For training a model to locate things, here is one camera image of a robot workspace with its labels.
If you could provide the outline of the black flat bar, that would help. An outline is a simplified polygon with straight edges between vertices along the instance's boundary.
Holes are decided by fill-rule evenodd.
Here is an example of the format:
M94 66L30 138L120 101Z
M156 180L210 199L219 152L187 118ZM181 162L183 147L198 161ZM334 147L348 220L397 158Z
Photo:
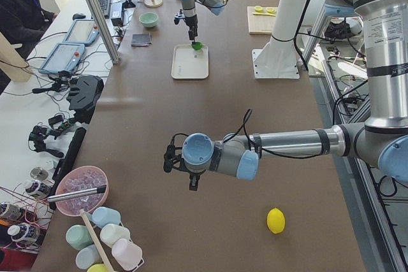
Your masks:
M80 147L85 138L86 132L87 130L83 127L79 127L75 131L73 139L69 144L68 151L65 157L58 162L55 173L52 177L54 180L54 186L52 187L51 191L52 194L55 194L55 191L59 186L60 182L62 181L62 179L72 171L73 165L80 151Z

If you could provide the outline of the seated person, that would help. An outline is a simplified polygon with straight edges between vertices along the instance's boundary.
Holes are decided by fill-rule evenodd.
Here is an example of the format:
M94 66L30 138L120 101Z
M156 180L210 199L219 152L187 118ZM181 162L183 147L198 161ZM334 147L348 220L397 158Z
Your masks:
M1 0L1 33L10 44L21 44L17 53L24 59L56 17L42 8L40 0Z

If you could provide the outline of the cream plastic cup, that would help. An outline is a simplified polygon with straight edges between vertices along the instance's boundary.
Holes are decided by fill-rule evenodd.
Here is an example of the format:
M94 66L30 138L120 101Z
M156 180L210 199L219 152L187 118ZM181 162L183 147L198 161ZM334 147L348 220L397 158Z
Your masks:
M112 248L119 239L123 238L125 240L130 240L131 238L128 228L116 224L105 225L102 228L99 237L101 241L110 248Z

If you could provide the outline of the pink bowl with ice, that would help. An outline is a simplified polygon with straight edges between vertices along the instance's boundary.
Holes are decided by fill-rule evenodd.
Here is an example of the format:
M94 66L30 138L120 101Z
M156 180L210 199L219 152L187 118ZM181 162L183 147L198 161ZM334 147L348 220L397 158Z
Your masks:
M104 192L58 201L55 203L57 209L64 215L76 217L79 216L81 209L92 213L96 208L102 206L108 197L108 178L104 171L96 166L81 166L72 170L59 183L56 195L83 192L98 187L106 187L106 189Z

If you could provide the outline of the computer mouse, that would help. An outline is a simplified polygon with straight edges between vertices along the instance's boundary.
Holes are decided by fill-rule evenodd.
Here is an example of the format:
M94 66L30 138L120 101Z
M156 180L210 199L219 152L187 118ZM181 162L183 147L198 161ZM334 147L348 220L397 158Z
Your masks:
M84 18L86 18L86 15L83 13L75 13L72 16L73 20L84 19Z

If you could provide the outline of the green ceramic bowl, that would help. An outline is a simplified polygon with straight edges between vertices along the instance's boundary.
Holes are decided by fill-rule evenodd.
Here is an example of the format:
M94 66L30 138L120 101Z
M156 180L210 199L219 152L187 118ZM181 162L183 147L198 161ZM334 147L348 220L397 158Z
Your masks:
M142 13L139 16L139 22L146 28L155 27L158 24L159 16L154 12Z

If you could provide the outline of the lemon slice half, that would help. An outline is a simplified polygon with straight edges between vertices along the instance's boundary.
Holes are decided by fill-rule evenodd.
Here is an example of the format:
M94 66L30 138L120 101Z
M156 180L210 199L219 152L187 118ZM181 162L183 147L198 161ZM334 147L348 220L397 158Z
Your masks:
M263 7L262 6L255 6L254 11L257 13L262 13L263 12Z
M276 10L275 10L274 8L272 8L272 7L268 7L268 8L266 9L266 11L267 11L268 13L275 13L275 12L276 12Z

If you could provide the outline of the grey folded cloth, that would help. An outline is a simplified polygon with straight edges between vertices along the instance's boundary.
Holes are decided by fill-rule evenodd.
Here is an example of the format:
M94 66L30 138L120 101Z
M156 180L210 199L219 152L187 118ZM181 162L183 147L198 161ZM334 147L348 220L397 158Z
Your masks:
M133 34L131 38L132 47L146 47L152 43L150 33Z

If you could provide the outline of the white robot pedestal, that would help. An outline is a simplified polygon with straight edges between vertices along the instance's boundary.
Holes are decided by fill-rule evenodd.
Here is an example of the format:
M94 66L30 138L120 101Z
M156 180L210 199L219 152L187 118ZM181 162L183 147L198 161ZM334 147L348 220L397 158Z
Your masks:
M252 51L254 76L257 79L298 79L294 39L307 0L280 0L270 41Z

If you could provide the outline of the green lemon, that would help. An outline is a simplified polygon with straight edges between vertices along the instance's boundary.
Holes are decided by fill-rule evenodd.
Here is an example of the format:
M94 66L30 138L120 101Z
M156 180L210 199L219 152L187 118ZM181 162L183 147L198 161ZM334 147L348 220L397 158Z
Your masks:
M193 50L195 50L195 51L201 50L203 48L203 44L201 42L199 42L199 41L193 41L191 43L191 46L192 46Z

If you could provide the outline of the aluminium frame post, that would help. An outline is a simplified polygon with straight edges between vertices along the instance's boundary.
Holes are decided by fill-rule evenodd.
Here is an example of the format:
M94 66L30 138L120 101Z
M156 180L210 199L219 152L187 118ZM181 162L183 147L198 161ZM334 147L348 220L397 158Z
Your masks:
M108 55L112 61L113 64L118 64L120 61L120 56L119 53L115 47L115 44L112 41L112 37L110 35L109 28L106 24L106 20L104 18L104 15L101 11L100 5L98 0L85 0L88 8L91 12L91 15L96 23L96 25L99 28L99 33L101 35L101 38L103 40L103 43L106 47L106 51L108 52Z

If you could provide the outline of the metal tongs tool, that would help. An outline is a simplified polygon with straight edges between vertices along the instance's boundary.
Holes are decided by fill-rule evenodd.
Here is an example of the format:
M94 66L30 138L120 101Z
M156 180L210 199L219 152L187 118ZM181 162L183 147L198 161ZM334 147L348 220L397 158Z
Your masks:
M59 202L59 201L65 201L65 200L74 199L74 198L83 197L83 196L90 196L90 195L93 195L93 194L104 194L106 192L107 188L108 188L107 185L102 185L102 186L94 187L94 188L91 188L91 189L78 190L78 191L74 191L74 192L67 192L67 193L63 193L63 194L50 196L50 197L47 198L47 201L49 203L56 203L56 202Z

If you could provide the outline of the grey-blue plastic cup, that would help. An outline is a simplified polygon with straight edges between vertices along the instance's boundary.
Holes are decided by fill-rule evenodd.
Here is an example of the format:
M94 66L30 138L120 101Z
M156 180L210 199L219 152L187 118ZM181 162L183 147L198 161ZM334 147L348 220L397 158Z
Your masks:
M75 264L79 269L88 269L94 264L102 263L101 256L95 245L89 245L79 251L75 258Z

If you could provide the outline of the pink plastic cup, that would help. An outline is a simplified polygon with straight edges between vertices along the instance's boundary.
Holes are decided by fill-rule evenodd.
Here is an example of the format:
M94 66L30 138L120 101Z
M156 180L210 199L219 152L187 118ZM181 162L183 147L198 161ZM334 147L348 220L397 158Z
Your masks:
M142 249L124 238L113 244L112 255L125 271L132 271L143 264Z

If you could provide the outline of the green plastic cup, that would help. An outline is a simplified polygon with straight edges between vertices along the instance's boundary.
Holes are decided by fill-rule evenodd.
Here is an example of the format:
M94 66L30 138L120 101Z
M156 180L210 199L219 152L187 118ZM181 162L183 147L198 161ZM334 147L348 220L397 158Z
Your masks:
M66 241L75 250L82 250L93 244L93 240L84 225L73 225L66 231Z

